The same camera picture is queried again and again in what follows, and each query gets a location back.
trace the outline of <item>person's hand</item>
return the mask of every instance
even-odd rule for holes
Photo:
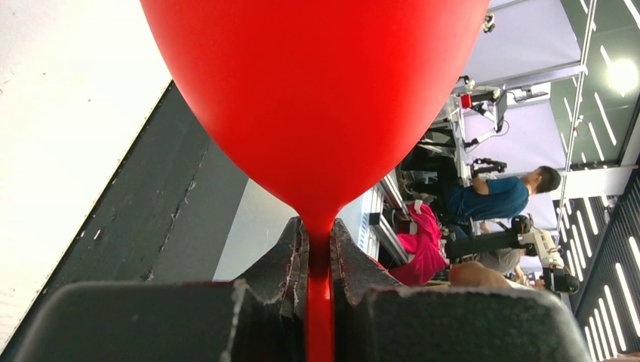
[[[491,233],[491,229],[489,229],[489,225],[487,225],[486,222],[480,222],[479,225],[480,231],[482,232],[482,234],[490,234]]]
[[[511,288],[501,273],[486,268],[479,262],[452,265],[449,271],[449,281],[452,287]]]
[[[518,265],[518,266],[516,266],[516,267],[515,267],[514,272],[515,272],[515,276],[516,276],[518,279],[522,279],[522,278],[524,278],[524,277],[525,277],[525,273],[524,273],[524,272],[522,271],[522,269],[520,268],[520,265]]]

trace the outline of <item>man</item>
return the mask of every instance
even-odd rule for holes
[[[435,171],[438,182],[426,184],[416,181],[408,186],[413,192],[435,195],[440,198],[444,213],[455,216],[459,222],[468,218],[477,221],[486,219],[508,219],[518,216],[533,195],[551,192],[560,186],[561,177],[557,170],[541,166],[522,178],[472,180],[472,185],[458,185],[454,159],[448,156],[423,158],[420,167],[411,162],[403,169]]]

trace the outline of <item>cable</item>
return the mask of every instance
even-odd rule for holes
[[[510,91],[510,90],[508,90],[506,93],[507,93],[507,94],[511,94],[511,95],[513,96],[513,101],[514,101],[516,104],[524,103],[524,102],[526,102],[526,101],[528,100],[527,98],[524,98],[523,100],[517,100],[517,99],[518,99],[518,97],[515,95],[515,93],[513,93],[513,92],[512,92],[512,91]]]
[[[511,130],[511,124],[505,119],[503,122],[506,124],[506,130],[502,133],[496,134],[494,137],[503,137]]]

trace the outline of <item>ceiling light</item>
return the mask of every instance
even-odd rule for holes
[[[638,68],[628,59],[615,61],[609,67],[609,82],[624,97],[638,86]]]
[[[619,262],[616,263],[616,272],[618,273],[618,281],[620,282],[620,286],[622,287],[622,293],[626,301],[626,307],[629,309],[631,321],[633,322],[633,327],[635,328],[635,334],[640,337],[640,321],[638,320],[638,311],[635,309],[635,306],[633,304],[631,291],[629,291],[629,285],[626,283],[624,271],[622,270],[622,265]]]
[[[602,320],[600,318],[600,312],[597,308],[593,309],[593,314],[595,315],[595,324],[598,326],[598,336],[600,337],[600,342],[602,342],[602,350],[605,351],[605,358],[611,358],[611,353],[609,353],[609,347],[607,346],[607,336],[605,335],[605,329],[602,328]]]
[[[593,217],[593,209],[591,208],[591,202],[588,198],[583,198],[584,208],[586,210],[586,215],[589,218],[589,224],[591,224],[591,231],[594,235],[598,234],[598,224],[595,223],[595,217]]]
[[[600,142],[598,142],[598,137],[595,135],[595,131],[593,130],[593,124],[589,122],[589,132],[591,133],[591,137],[593,138],[593,143],[595,143],[595,149],[598,150],[598,156],[600,156],[600,161],[605,161],[605,156],[602,154],[602,149],[600,148]]]
[[[604,106],[602,106],[602,101],[600,100],[600,96],[598,93],[594,93],[595,102],[598,104],[598,108],[600,109],[600,116],[602,116],[602,120],[605,123],[605,127],[607,128],[607,132],[609,133],[609,137],[611,138],[611,142],[614,146],[617,144],[616,137],[614,135],[614,131],[611,129],[611,125],[609,124],[609,118],[607,118],[607,113],[605,112]]]
[[[595,359],[595,352],[593,351],[593,342],[591,340],[591,333],[588,327],[584,327],[584,334],[586,334],[586,343],[589,345],[589,351],[591,352],[591,359]]]
[[[607,336],[609,337],[609,347],[611,347],[611,354],[613,356],[618,355],[618,348],[616,348],[616,339],[614,338],[614,332],[611,330],[611,323],[607,317],[607,309],[605,308],[605,301],[602,298],[598,299],[600,305],[600,312],[602,313],[602,320],[605,321],[605,329],[607,330]]]
[[[595,331],[595,323],[593,323],[593,317],[589,317],[589,325],[591,326],[593,342],[595,345],[595,350],[598,352],[598,360],[602,360],[602,350],[600,349],[600,341],[598,340],[598,332]]]
[[[574,240],[576,241],[576,247],[577,247],[577,252],[578,252],[578,256],[580,257],[580,264],[582,265],[582,269],[586,268],[586,262],[584,259],[584,254],[582,252],[582,247],[580,246],[580,238],[578,237],[578,231],[576,230],[576,226],[572,225],[571,226],[571,231],[572,234],[574,236]]]
[[[635,24],[638,25],[638,28],[640,28],[640,14],[638,13],[638,9],[635,8],[635,5],[631,2],[631,0],[624,0],[624,4],[629,9],[631,16],[635,20]]]
[[[582,281],[584,279],[584,276],[582,275],[582,268],[580,267],[580,260],[578,260],[578,255],[576,254],[576,243],[574,242],[573,239],[569,240],[569,244],[571,244],[571,249],[574,251],[573,255],[574,255],[574,264],[576,266],[576,268],[574,269],[574,271],[578,274],[578,280]]]
[[[586,256],[591,257],[591,245],[589,244],[589,239],[586,237],[586,228],[584,227],[584,220],[582,218],[582,213],[578,210],[576,211],[576,217],[578,218],[578,226],[580,227],[580,233],[582,234],[582,241],[584,242],[584,249],[586,250]]]
[[[620,349],[622,351],[626,351],[626,343],[624,342],[624,336],[622,335],[622,328],[620,327],[620,319],[618,319],[618,313],[616,312],[616,305],[614,304],[614,299],[611,296],[611,291],[609,290],[608,285],[605,285],[605,297],[607,298],[607,305],[609,306],[611,319],[614,321],[616,336],[618,337],[618,344],[620,345]]]

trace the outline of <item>red balloon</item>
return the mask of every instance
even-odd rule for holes
[[[328,232],[411,150],[463,70],[489,0],[142,0],[175,83],[248,176],[312,239],[307,316],[332,358]]]

